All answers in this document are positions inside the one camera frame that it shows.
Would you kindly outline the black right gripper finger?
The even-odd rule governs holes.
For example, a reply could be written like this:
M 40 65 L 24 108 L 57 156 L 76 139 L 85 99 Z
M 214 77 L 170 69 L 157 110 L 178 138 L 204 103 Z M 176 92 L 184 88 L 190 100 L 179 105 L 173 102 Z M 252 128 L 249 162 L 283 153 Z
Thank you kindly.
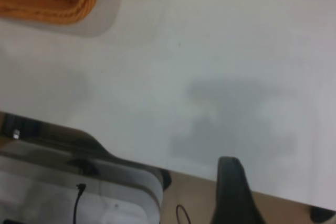
M 217 167 L 216 204 L 211 223 L 265 223 L 244 168 L 235 157 L 220 157 Z

